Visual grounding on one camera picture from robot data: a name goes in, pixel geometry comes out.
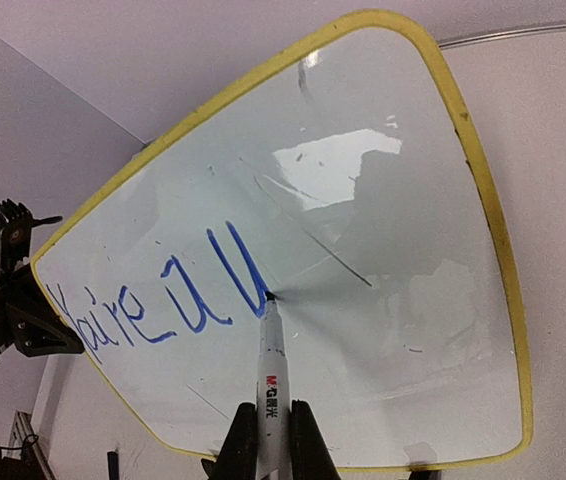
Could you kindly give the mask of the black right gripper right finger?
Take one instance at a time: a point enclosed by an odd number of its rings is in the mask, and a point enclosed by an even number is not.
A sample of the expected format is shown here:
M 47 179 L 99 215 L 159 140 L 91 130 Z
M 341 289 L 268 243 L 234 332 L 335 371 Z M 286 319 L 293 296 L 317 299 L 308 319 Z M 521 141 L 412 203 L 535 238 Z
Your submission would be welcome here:
M 294 480 L 340 480 L 308 402 L 293 400 L 289 452 Z

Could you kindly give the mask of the white whiteboard yellow rim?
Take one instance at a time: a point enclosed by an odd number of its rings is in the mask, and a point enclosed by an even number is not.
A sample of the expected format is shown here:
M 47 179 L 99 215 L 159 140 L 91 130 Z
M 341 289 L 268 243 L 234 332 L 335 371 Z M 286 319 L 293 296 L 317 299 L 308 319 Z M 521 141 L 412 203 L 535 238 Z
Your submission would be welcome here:
M 165 447 L 219 451 L 255 398 L 266 294 L 290 394 L 346 471 L 505 460 L 531 442 L 516 263 L 434 39 L 385 10 L 296 42 L 157 138 L 32 261 Z

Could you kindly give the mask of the white marker pen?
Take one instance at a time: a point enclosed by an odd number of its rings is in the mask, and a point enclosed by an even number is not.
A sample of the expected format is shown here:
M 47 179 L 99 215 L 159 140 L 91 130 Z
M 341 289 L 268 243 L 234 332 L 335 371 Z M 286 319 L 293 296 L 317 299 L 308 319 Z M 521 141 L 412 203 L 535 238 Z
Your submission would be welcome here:
M 290 385 L 282 317 L 276 296 L 265 293 L 257 378 L 257 479 L 291 479 Z

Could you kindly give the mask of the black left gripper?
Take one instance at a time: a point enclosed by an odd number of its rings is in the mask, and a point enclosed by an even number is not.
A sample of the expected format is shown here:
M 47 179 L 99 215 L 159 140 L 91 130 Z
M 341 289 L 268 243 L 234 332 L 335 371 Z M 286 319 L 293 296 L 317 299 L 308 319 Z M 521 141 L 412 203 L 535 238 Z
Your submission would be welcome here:
M 27 357 L 85 351 L 43 295 L 31 266 L 16 270 L 29 256 L 33 228 L 62 220 L 60 215 L 37 219 L 22 203 L 0 202 L 0 355 L 12 345 Z

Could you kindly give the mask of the blue marker cap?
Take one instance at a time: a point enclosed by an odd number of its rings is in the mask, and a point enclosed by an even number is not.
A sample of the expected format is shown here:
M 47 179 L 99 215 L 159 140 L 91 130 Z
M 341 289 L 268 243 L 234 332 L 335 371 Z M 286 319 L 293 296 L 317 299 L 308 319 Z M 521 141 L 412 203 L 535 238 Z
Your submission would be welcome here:
M 107 452 L 107 470 L 109 480 L 119 480 L 119 455 L 116 451 Z

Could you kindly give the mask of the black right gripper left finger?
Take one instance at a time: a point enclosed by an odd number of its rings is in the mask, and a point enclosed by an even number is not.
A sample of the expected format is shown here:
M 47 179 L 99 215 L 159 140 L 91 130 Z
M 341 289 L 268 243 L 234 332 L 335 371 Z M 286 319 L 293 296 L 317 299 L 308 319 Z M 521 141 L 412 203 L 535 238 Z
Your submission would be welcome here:
M 241 403 L 210 473 L 211 480 L 255 480 L 258 417 L 253 403 Z

